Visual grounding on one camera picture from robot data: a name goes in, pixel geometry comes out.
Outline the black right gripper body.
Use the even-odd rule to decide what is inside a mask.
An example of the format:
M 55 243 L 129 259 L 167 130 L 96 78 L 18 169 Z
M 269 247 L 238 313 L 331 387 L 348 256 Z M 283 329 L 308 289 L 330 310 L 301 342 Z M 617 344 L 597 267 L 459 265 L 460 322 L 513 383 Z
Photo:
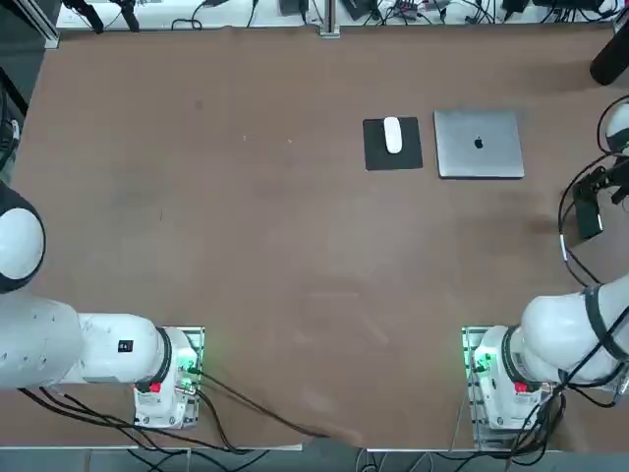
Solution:
M 606 185 L 627 191 L 629 180 L 628 166 L 627 157 L 617 157 L 614 164 L 607 170 Z

